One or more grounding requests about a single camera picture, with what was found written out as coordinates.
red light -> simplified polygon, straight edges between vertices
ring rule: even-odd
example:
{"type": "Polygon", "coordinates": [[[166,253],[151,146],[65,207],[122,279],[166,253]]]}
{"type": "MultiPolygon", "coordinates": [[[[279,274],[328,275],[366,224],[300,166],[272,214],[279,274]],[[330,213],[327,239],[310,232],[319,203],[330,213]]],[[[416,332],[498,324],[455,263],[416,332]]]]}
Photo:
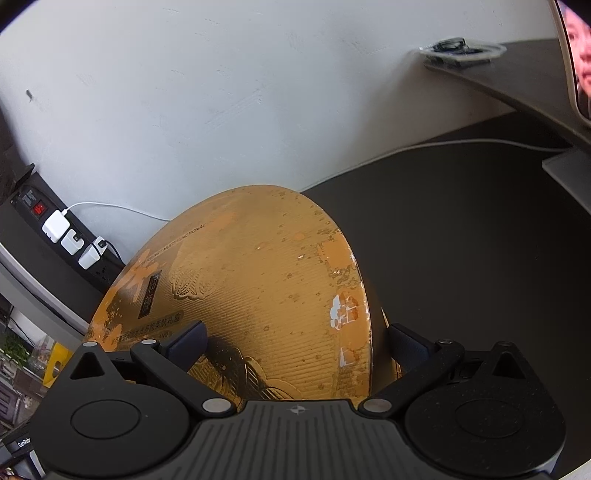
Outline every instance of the red light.
{"type": "Polygon", "coordinates": [[[37,215],[37,216],[41,216],[43,215],[43,213],[45,213],[45,211],[47,210],[47,207],[45,205],[43,205],[43,203],[39,202],[37,203],[32,209],[31,211],[37,215]]]}

white cable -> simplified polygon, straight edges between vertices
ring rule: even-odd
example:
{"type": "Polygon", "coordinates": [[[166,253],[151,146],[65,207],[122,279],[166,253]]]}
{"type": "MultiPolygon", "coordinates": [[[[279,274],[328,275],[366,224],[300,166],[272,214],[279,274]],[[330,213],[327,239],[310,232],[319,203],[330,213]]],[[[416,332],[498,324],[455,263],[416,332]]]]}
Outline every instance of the white cable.
{"type": "Polygon", "coordinates": [[[535,150],[535,151],[539,151],[539,152],[550,152],[550,153],[562,153],[562,152],[566,152],[567,150],[569,150],[569,148],[538,147],[537,145],[529,145],[527,143],[514,142],[513,140],[505,140],[503,138],[464,138],[461,140],[445,140],[442,142],[421,143],[421,144],[417,144],[417,145],[409,145],[408,147],[397,148],[396,150],[392,150],[390,152],[384,153],[384,154],[379,155],[377,157],[370,158],[369,160],[366,160],[363,163],[355,164],[349,168],[341,170],[340,172],[338,172],[335,175],[331,175],[330,177],[326,177],[322,180],[314,182],[312,185],[308,185],[305,189],[302,190],[302,192],[304,192],[312,187],[316,187],[317,185],[320,185],[321,183],[324,183],[327,180],[330,180],[334,177],[342,175],[343,173],[348,173],[351,170],[354,170],[359,167],[363,167],[364,165],[368,165],[368,164],[373,163],[378,160],[383,160],[387,157],[391,157],[392,155],[396,155],[397,153],[407,152],[410,150],[418,150],[419,148],[444,147],[445,145],[462,145],[462,144],[470,144],[470,143],[498,143],[498,144],[503,144],[503,145],[511,145],[513,147],[527,148],[529,150],[535,150]]]}
{"type": "Polygon", "coordinates": [[[77,207],[78,205],[98,205],[101,207],[120,208],[122,210],[128,210],[130,212],[139,213],[140,215],[144,215],[146,217],[153,218],[154,220],[160,220],[161,222],[169,222],[170,221],[170,218],[160,218],[160,217],[157,217],[157,216],[152,215],[150,213],[142,212],[141,210],[136,210],[134,208],[124,207],[123,205],[115,205],[113,203],[102,203],[102,202],[78,202],[78,203],[75,203],[74,205],[70,205],[66,210],[62,211],[61,214],[62,215],[67,214],[69,210],[71,210],[74,207],[77,207]]]}

screen bezel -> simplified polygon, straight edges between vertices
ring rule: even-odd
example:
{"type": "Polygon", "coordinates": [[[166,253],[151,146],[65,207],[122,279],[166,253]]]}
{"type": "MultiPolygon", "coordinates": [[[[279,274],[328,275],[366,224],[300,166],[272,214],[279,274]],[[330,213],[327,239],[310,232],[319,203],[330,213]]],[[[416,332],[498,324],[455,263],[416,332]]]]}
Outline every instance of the screen bezel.
{"type": "Polygon", "coordinates": [[[577,98],[577,74],[574,71],[573,53],[570,49],[569,38],[566,34],[566,25],[564,19],[560,13],[560,6],[558,0],[549,0],[550,9],[552,10],[552,16],[554,17],[554,23],[558,34],[558,41],[560,42],[560,50],[562,51],[562,57],[564,61],[564,70],[566,74],[566,83],[569,90],[569,100],[571,107],[575,111],[579,119],[587,126],[591,127],[591,119],[585,117],[579,110],[579,102],[577,98]]]}

logo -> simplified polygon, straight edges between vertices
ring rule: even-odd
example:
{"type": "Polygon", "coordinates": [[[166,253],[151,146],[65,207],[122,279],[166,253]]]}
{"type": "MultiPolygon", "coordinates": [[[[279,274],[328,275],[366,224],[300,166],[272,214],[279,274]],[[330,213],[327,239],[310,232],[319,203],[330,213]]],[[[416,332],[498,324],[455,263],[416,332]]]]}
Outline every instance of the logo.
{"type": "Polygon", "coordinates": [[[139,319],[149,314],[152,309],[152,302],[154,301],[154,294],[156,293],[156,287],[158,287],[158,280],[160,279],[161,273],[162,271],[156,272],[150,277],[148,288],[146,288],[146,294],[144,295],[144,301],[139,309],[139,319]]]}
{"type": "Polygon", "coordinates": [[[302,407],[301,405],[297,405],[295,407],[291,407],[290,408],[290,412],[295,413],[296,415],[300,415],[300,413],[304,413],[306,410],[308,410],[305,407],[302,407]]]}

crosshair symbol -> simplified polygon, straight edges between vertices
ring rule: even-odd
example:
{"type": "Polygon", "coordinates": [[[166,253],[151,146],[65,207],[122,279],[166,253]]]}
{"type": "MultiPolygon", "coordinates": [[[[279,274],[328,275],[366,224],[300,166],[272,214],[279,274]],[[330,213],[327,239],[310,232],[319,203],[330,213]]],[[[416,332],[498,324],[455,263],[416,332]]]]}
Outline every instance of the crosshair symbol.
{"type": "Polygon", "coordinates": [[[306,410],[308,410],[308,409],[305,407],[302,407],[301,405],[290,408],[290,412],[295,413],[296,415],[299,415],[300,413],[304,413],[306,410]]]}

